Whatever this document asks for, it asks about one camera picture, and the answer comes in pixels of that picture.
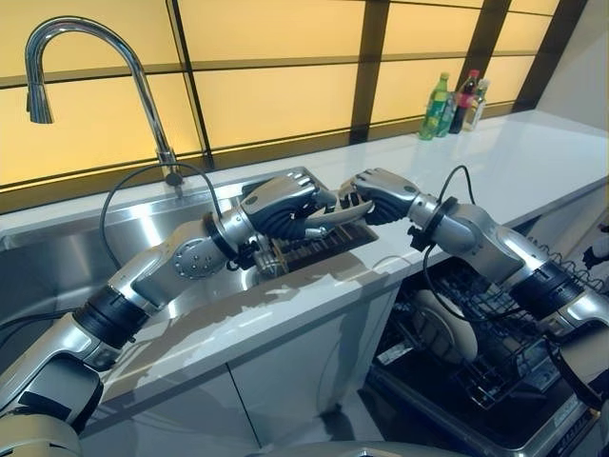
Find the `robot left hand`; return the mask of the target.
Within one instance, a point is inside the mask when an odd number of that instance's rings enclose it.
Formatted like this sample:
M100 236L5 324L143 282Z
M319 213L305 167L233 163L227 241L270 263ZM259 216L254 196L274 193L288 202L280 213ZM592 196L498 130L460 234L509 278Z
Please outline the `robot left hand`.
M317 238L329 233L328 223L308 217L335 202L335 197L306 174L289 173L260 185L245 197L240 209L262 235L281 240Z

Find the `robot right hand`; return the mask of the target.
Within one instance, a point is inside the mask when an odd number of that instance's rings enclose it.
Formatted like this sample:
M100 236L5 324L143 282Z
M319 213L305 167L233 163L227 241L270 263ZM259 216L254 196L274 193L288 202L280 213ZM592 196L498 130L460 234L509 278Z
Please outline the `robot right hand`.
M414 183L400 175L375 168L349 178L338 195L342 209L371 202L363 218L369 226L379 226L405 218L419 193Z

